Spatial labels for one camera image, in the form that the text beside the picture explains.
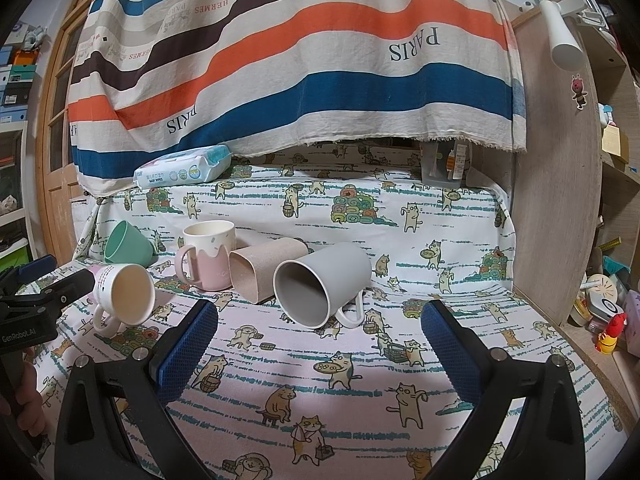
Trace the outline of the person's left hand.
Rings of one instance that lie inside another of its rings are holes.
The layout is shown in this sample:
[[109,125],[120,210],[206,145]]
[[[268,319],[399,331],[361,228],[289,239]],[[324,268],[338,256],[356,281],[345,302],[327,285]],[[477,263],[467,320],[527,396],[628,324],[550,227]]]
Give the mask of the person's left hand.
[[32,437],[38,437],[46,431],[47,421],[42,408],[42,397],[37,390],[37,373],[29,362],[23,362],[23,374],[20,385],[15,390],[21,413],[16,416],[18,428],[27,431]]

